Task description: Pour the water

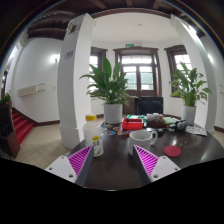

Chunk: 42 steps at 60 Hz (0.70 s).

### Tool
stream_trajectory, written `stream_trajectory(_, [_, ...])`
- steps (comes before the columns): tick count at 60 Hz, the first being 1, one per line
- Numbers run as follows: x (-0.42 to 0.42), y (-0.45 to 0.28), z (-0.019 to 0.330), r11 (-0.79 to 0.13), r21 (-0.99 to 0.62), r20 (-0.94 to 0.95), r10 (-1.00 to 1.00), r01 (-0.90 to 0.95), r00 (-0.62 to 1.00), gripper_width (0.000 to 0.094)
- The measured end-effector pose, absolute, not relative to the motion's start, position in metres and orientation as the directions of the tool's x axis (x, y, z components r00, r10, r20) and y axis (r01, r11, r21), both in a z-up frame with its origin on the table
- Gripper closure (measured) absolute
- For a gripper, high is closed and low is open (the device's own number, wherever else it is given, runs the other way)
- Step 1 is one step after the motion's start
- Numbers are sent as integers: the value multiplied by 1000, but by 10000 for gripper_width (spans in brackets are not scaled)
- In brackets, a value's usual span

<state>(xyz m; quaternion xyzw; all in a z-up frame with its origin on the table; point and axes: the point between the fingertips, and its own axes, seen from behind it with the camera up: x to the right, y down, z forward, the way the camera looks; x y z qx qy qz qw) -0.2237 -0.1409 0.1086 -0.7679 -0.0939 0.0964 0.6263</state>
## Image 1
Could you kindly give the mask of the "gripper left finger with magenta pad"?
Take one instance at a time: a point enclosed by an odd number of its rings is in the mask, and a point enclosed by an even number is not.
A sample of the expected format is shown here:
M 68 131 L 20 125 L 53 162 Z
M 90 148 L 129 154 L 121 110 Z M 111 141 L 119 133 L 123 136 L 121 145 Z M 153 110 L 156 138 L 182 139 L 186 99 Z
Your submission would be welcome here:
M 82 148 L 70 156 L 59 156 L 46 171 L 83 187 L 93 155 L 92 146 Z

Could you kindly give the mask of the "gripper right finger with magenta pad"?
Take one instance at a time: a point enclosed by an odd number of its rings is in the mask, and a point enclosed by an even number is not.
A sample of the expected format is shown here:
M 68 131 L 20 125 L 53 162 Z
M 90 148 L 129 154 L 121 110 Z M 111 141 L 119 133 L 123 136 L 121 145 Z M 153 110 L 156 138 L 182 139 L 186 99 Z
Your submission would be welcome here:
M 142 183 L 157 181 L 180 170 L 167 156 L 158 157 L 137 145 L 133 146 L 133 158 L 137 164 Z

